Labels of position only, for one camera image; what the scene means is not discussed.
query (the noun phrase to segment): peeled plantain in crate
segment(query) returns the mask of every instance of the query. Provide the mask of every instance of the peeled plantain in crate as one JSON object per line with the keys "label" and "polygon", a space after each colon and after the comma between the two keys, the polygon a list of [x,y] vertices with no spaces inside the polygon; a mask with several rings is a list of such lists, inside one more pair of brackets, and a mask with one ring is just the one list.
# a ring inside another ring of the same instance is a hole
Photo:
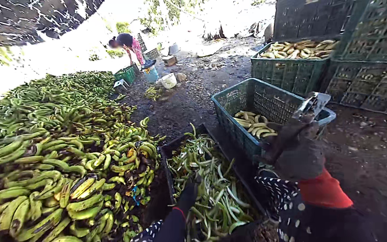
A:
{"label": "peeled plantain in crate", "polygon": [[275,42],[265,52],[260,53],[257,58],[323,59],[331,54],[338,42],[335,40]]}

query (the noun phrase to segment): small stool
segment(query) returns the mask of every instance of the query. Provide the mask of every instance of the small stool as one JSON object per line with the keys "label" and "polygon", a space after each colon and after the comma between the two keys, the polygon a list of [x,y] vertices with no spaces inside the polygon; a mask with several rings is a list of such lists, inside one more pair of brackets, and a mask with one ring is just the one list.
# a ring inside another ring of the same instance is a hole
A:
{"label": "small stool", "polygon": [[128,91],[128,89],[125,87],[125,85],[126,85],[127,87],[130,87],[130,85],[129,85],[125,80],[121,79],[121,80],[118,80],[117,82],[114,83],[113,88],[114,88],[118,93],[120,93],[122,87],[123,87],[126,91]]}

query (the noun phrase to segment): woman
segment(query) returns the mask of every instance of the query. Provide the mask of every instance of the woman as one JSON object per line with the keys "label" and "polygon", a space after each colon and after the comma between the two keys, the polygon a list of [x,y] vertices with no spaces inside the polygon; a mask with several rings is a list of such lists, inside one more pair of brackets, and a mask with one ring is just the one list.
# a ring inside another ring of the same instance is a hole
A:
{"label": "woman", "polygon": [[113,37],[110,41],[108,41],[108,45],[113,49],[115,49],[117,47],[122,47],[122,48],[126,49],[126,52],[128,53],[131,64],[133,62],[132,62],[130,51],[134,52],[135,55],[137,56],[138,61],[142,65],[144,65],[145,62],[144,62],[144,58],[143,58],[143,53],[141,51],[140,42],[132,35],[122,33],[122,34],[118,35],[117,38]]}

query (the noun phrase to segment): glove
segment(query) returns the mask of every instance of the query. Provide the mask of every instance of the glove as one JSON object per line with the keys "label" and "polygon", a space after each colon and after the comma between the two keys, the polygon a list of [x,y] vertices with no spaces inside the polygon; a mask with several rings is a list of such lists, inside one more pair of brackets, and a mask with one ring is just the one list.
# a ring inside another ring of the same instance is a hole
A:
{"label": "glove", "polygon": [[177,202],[177,207],[187,214],[189,209],[195,204],[196,196],[198,195],[198,185],[201,183],[201,176],[197,175],[194,179],[190,177],[186,182],[185,189],[181,192],[180,199]]}
{"label": "glove", "polygon": [[325,156],[321,141],[315,139],[319,129],[316,122],[304,124],[291,119],[287,125],[270,124],[269,127],[278,130],[278,135],[261,143],[266,150],[265,157],[255,156],[254,160],[274,165],[289,180],[313,179],[322,174]]}

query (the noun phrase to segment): bucket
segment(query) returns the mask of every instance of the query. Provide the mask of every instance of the bucket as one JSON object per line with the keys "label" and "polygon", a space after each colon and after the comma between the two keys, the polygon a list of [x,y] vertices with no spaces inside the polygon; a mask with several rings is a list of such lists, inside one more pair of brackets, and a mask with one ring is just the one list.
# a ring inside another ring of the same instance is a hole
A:
{"label": "bucket", "polygon": [[143,72],[144,72],[144,75],[146,76],[146,79],[147,79],[150,83],[152,83],[152,82],[154,83],[154,82],[156,82],[156,80],[159,79],[158,72],[156,71],[156,68],[155,68],[154,65],[150,67],[150,72],[149,72],[149,74],[147,74],[145,70],[143,70]]}

